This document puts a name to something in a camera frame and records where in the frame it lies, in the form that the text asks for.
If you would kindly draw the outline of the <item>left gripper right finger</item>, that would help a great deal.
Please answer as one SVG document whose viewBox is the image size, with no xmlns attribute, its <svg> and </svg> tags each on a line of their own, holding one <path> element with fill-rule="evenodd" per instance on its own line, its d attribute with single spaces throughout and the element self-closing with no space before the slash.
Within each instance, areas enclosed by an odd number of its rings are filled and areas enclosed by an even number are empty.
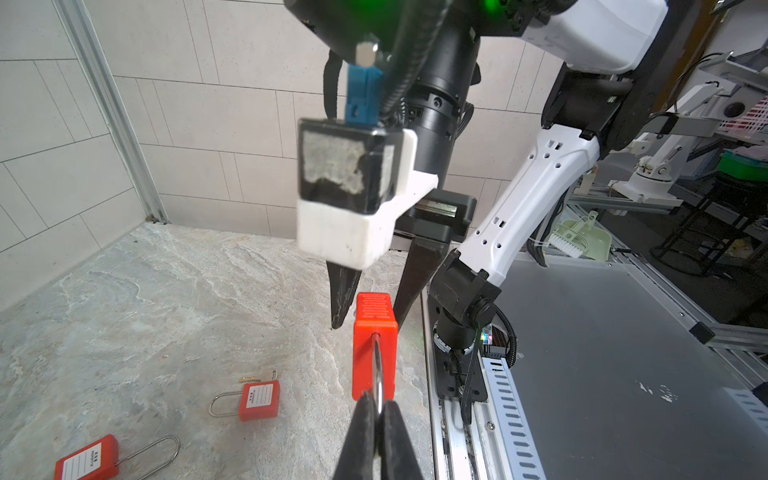
<svg viewBox="0 0 768 480">
<path fill-rule="evenodd" d="M 390 400 L 380 416 L 380 458 L 381 479 L 423 479 L 401 410 Z"/>
</svg>

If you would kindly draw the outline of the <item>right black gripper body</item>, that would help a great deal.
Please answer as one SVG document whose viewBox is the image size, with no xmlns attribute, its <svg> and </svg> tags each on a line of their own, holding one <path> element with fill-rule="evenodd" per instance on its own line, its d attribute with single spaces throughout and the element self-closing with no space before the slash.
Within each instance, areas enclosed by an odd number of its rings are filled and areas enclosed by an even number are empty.
<svg viewBox="0 0 768 480">
<path fill-rule="evenodd" d="M 460 242 L 467 235 L 476 201 L 442 188 L 456 140 L 474 114 L 467 95 L 480 82 L 479 47 L 475 28 L 444 24 L 414 84 L 390 116 L 392 125 L 418 137 L 414 169 L 438 177 L 438 187 L 397 220 L 402 235 L 441 242 Z"/>
</svg>

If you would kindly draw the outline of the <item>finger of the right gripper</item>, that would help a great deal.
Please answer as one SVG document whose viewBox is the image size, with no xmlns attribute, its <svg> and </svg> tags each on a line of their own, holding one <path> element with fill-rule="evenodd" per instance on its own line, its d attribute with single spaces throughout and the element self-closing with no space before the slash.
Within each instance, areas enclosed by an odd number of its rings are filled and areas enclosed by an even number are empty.
<svg viewBox="0 0 768 480">
<path fill-rule="evenodd" d="M 399 328 L 404 325 L 411 307 L 448 255 L 449 247 L 449 242 L 424 237 L 412 239 L 393 304 Z"/>
<path fill-rule="evenodd" d="M 337 330 L 343 325 L 355 299 L 362 272 L 330 261 L 326 267 L 330 284 L 331 328 Z"/>
</svg>

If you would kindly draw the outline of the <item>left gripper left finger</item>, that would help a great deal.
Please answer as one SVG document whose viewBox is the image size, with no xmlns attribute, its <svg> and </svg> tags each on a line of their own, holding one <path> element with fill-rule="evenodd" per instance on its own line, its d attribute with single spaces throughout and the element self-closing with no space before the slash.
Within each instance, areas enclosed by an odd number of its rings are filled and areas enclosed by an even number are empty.
<svg viewBox="0 0 768 480">
<path fill-rule="evenodd" d="M 377 449 L 378 410 L 371 393 L 357 401 L 340 452 L 333 480 L 372 480 Z"/>
</svg>

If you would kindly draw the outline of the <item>red padlock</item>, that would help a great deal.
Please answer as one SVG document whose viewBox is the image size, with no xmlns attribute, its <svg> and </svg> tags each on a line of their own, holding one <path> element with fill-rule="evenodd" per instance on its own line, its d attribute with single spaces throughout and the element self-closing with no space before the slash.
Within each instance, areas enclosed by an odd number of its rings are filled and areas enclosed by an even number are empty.
<svg viewBox="0 0 768 480">
<path fill-rule="evenodd" d="M 171 457 L 160 465 L 156 466 L 148 473 L 141 476 L 141 479 L 148 479 L 167 468 L 178 457 L 181 450 L 181 441 L 175 435 L 163 436 L 154 442 L 144 446 L 142 449 L 121 458 L 119 454 L 119 441 L 108 434 L 99 440 L 88 444 L 87 446 L 76 450 L 75 452 L 61 457 L 55 463 L 54 480 L 108 480 L 115 479 L 120 473 L 122 463 L 133 460 L 138 455 L 159 446 L 163 442 L 170 441 L 174 444 L 174 450 Z"/>
<path fill-rule="evenodd" d="M 257 375 L 239 379 L 238 390 L 217 394 L 208 405 L 212 418 L 237 417 L 241 422 L 276 418 L 279 413 L 281 386 L 276 370 L 267 370 Z M 219 400 L 237 398 L 237 409 L 217 411 Z"/>
<path fill-rule="evenodd" d="M 399 324 L 387 293 L 361 292 L 353 329 L 352 397 L 369 393 L 378 414 L 394 399 Z"/>
</svg>

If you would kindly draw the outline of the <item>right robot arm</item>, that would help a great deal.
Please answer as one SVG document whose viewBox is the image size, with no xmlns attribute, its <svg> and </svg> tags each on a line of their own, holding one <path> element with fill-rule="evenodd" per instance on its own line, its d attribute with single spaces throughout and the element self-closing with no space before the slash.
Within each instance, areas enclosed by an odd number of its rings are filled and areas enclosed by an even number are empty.
<svg viewBox="0 0 768 480">
<path fill-rule="evenodd" d="M 326 116 L 297 125 L 299 247 L 326 262 L 339 328 L 361 273 L 412 243 L 394 315 L 427 290 L 437 342 L 465 356 L 498 314 L 519 249 L 567 189 L 646 124 L 701 12 L 698 1 L 289 1 L 329 49 Z M 472 109 L 486 37 L 562 61 L 541 128 L 474 233 L 472 202 L 443 191 Z"/>
</svg>

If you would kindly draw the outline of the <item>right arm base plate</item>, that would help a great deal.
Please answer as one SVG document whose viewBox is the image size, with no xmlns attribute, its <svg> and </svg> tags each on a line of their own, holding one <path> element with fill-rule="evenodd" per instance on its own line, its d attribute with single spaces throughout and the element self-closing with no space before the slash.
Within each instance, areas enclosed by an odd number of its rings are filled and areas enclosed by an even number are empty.
<svg viewBox="0 0 768 480">
<path fill-rule="evenodd" d="M 468 387 L 471 402 L 486 402 L 488 393 L 478 354 L 467 350 L 465 355 L 456 356 L 437 334 L 433 335 L 433 348 L 438 396 L 460 400 Z"/>
</svg>

